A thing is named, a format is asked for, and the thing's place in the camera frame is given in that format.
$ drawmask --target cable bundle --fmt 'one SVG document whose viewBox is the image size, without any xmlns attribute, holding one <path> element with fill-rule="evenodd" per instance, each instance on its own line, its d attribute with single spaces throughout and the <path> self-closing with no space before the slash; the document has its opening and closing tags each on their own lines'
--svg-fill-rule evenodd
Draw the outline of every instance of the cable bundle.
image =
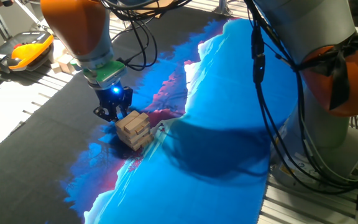
<svg viewBox="0 0 358 224">
<path fill-rule="evenodd" d="M 254 18 L 253 22 L 251 22 L 251 26 L 253 28 L 252 31 L 252 58 L 254 59 L 254 83 L 255 88 L 257 90 L 260 110 L 262 112 L 262 117 L 264 119 L 265 127 L 268 132 L 269 138 L 280 157 L 281 161 L 283 162 L 283 165 L 287 170 L 291 170 L 288 166 L 287 162 L 284 159 L 284 155 L 280 152 L 276 141 L 274 140 L 273 134 L 269 127 L 269 122 L 273 127 L 273 130 L 278 138 L 279 143 L 282 145 L 282 148 L 285 152 L 285 155 L 288 157 L 289 161 L 296 167 L 297 170 L 302 172 L 304 175 L 308 176 L 311 179 L 314 179 L 318 181 L 319 183 L 333 187 L 335 189 L 338 189 L 337 191 L 327 191 L 327 190 L 318 190 L 310 187 L 303 181 L 301 181 L 293 172 L 289 172 L 291 176 L 302 186 L 305 188 L 312 190 L 317 193 L 321 194 L 343 194 L 345 192 L 349 192 L 354 189 L 358 189 L 358 179 L 357 180 L 351 180 L 347 179 L 345 177 L 340 176 L 339 174 L 335 173 L 333 170 L 331 170 L 322 160 L 321 156 L 318 154 L 318 149 L 314 146 L 313 140 L 309 137 L 308 139 L 311 141 L 311 145 L 314 147 L 315 151 L 317 152 L 317 156 L 321 159 L 322 163 L 325 165 L 325 168 L 327 168 L 328 171 L 330 171 L 330 175 L 325 173 L 322 167 L 320 167 L 314 156 L 311 156 L 306 148 L 306 143 L 308 143 L 308 140 L 306 140 L 306 135 L 308 134 L 307 128 L 305 126 L 305 102 L 304 102 L 304 96 L 303 96 L 303 85 L 302 85 L 302 79 L 299 73 L 299 70 L 296 69 L 297 65 L 293 61 L 293 59 L 288 55 L 287 51 L 284 49 L 282 43 L 280 42 L 280 39 L 278 38 L 278 35 L 273 31 L 273 29 L 267 24 L 267 22 L 262 18 L 260 15 L 258 9 L 256 8 L 256 5 L 254 4 L 253 0 L 244 0 L 248 7 L 248 13 L 252 13 L 252 17 Z M 276 45 L 276 47 L 281 51 L 281 53 L 284 55 L 281 56 L 278 53 L 276 53 L 273 48 L 268 46 L 262 38 L 261 28 L 266 32 L 266 34 L 270 37 L 272 42 Z M 265 67 L 265 58 L 264 58 L 264 46 L 267 45 L 272 51 L 276 53 L 276 58 L 283 60 L 285 63 L 289 64 L 291 68 L 293 68 L 295 74 L 296 74 L 296 82 L 298 85 L 298 121 L 300 125 L 300 134 L 301 134 L 301 142 L 303 146 L 304 153 L 308 159 L 308 162 L 312 165 L 313 169 L 321 176 L 321 178 L 317 178 L 315 176 L 312 176 L 311 174 L 307 173 L 305 170 L 303 170 L 291 157 L 290 153 L 288 152 L 287 147 L 285 146 L 285 143 L 283 142 L 283 139 L 278 132 L 278 129 L 274 123 L 274 120 L 269 112 L 269 109 L 267 108 L 263 92 L 262 92 L 262 80 L 264 76 L 264 67 Z M 332 178 L 332 175 L 335 175 L 336 177 L 339 177 L 343 181 L 338 181 L 334 178 Z"/>
</svg>

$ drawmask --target white surface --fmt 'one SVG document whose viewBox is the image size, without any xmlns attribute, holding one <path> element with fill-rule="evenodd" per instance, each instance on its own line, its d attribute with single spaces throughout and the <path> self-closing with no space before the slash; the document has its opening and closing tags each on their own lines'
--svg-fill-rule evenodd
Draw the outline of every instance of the white surface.
<svg viewBox="0 0 358 224">
<path fill-rule="evenodd" d="M 22 110 L 37 95 L 34 86 L 22 86 L 14 82 L 0 85 L 0 142 L 19 124 Z"/>
</svg>

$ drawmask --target projected image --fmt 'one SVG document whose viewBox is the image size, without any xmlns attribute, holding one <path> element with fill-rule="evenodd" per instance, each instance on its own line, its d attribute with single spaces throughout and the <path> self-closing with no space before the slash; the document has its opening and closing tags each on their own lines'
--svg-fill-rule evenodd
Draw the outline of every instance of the projected image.
<svg viewBox="0 0 358 224">
<path fill-rule="evenodd" d="M 250 32 L 247 20 L 211 21 L 159 52 L 131 86 L 131 109 L 149 115 L 154 141 L 135 152 L 114 123 L 100 126 L 60 181 L 83 223 L 257 222 L 270 143 L 252 82 Z M 264 94 L 281 125 L 296 103 L 296 80 L 266 54 Z"/>
</svg>

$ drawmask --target wooden block pile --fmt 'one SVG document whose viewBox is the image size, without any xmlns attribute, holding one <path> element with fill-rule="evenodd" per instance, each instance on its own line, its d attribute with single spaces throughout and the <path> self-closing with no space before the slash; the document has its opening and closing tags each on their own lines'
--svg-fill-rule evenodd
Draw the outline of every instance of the wooden block pile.
<svg viewBox="0 0 358 224">
<path fill-rule="evenodd" d="M 62 55 L 57 58 L 57 62 L 51 64 L 51 68 L 55 73 L 65 72 L 67 74 L 71 74 L 75 71 L 75 68 L 70 63 L 71 60 L 73 60 L 71 55 Z"/>
<path fill-rule="evenodd" d="M 154 137 L 150 132 L 149 116 L 136 111 L 116 122 L 119 139 L 133 150 L 145 147 Z"/>
</svg>

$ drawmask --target yellow object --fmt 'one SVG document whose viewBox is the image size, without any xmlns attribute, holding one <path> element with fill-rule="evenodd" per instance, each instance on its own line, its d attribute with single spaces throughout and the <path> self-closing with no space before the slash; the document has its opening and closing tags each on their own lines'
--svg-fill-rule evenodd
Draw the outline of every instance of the yellow object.
<svg viewBox="0 0 358 224">
<path fill-rule="evenodd" d="M 44 52 L 49 47 L 49 45 L 52 44 L 52 42 L 53 36 L 51 35 L 42 44 L 26 44 L 14 49 L 12 52 L 12 58 L 19 58 L 22 61 L 19 62 L 19 64 L 16 66 L 10 66 L 9 69 L 15 70 L 27 66 L 32 61 L 34 61 L 40 54 L 42 54 L 42 52 Z"/>
</svg>

